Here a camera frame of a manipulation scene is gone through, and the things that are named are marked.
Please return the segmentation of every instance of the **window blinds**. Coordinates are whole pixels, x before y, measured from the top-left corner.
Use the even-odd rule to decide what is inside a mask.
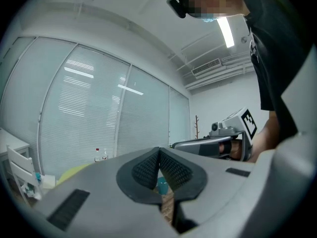
[[[113,155],[117,116],[129,64],[76,47],[47,95],[40,126],[45,174],[94,162],[96,148]]]
[[[12,47],[10,47],[4,55],[3,59],[0,60],[0,100],[15,63],[18,61],[22,52],[33,40],[34,37],[17,38]]]
[[[73,47],[69,42],[38,38],[19,60],[3,96],[0,125],[30,144],[36,170],[40,109],[57,68]]]
[[[168,146],[169,86],[132,67],[118,131],[117,156]]]
[[[189,101],[170,88],[169,144],[190,139]]]

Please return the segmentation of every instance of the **ceiling light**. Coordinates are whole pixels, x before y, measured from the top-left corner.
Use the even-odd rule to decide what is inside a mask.
[[[228,19],[226,17],[218,18],[218,24],[221,28],[224,40],[226,41],[227,48],[234,46],[232,32],[229,26]]]
[[[76,73],[76,74],[79,74],[79,75],[82,75],[82,76],[85,76],[85,77],[94,78],[94,76],[92,76],[91,74],[84,73],[84,72],[81,72],[81,71],[78,71],[78,70],[75,70],[75,69],[70,69],[70,68],[67,68],[67,67],[64,67],[64,69],[69,71],[69,72],[73,72],[73,73]]]
[[[131,89],[131,88],[129,88],[129,87],[126,87],[126,86],[123,86],[123,85],[118,85],[118,87],[123,88],[123,89],[125,89],[125,90],[128,90],[128,91],[130,91],[130,92],[132,92],[132,93],[136,93],[136,94],[143,95],[143,93],[138,92],[138,91],[136,91],[136,90],[133,90],[133,89]]]

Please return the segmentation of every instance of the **black shirt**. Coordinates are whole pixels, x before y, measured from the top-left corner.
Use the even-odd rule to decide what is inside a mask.
[[[280,141],[297,132],[281,95],[312,46],[305,26],[288,0],[244,0],[252,34],[251,61],[257,73],[261,109],[275,111]]]

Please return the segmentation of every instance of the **black vent slot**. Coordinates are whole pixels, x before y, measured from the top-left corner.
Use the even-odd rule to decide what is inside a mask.
[[[86,201],[89,194],[89,192],[84,190],[74,190],[48,218],[48,222],[65,231]]]
[[[228,168],[226,172],[237,175],[237,176],[241,176],[241,177],[248,177],[250,174],[249,171],[244,171],[244,170],[234,169],[234,168]]]
[[[211,61],[211,62],[209,62],[209,63],[207,63],[207,64],[205,64],[205,65],[202,65],[202,66],[200,66],[200,67],[194,69],[194,70],[193,70],[193,74],[197,74],[197,73],[199,73],[199,72],[201,72],[201,71],[204,71],[204,70],[206,70],[206,69],[208,69],[208,68],[214,67],[214,66],[216,66],[216,65],[218,65],[218,64],[220,64],[219,59],[214,60],[214,61]]]

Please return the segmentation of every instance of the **hand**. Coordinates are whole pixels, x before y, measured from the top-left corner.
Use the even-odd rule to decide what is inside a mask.
[[[224,145],[223,143],[219,144],[219,151],[223,153]],[[242,141],[241,140],[231,140],[231,151],[230,157],[235,160],[240,160],[242,156]]]

